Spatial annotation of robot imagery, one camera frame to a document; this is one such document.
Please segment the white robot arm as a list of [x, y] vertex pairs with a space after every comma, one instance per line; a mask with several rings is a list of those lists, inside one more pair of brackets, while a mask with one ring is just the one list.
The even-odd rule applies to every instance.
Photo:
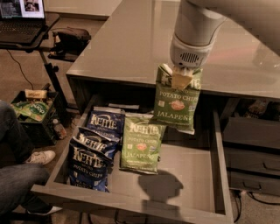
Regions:
[[280, 55], [279, 0], [180, 0], [170, 46], [173, 88], [191, 83], [228, 18]]

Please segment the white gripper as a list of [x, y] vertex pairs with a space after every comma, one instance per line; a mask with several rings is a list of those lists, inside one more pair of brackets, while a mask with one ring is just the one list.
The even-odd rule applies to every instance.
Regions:
[[213, 46], [213, 43], [203, 46], [188, 45], [173, 35], [170, 58], [175, 67], [171, 69], [165, 63], [162, 65], [166, 73], [171, 75], [171, 87], [185, 89], [193, 79], [193, 69], [202, 67], [207, 62]]

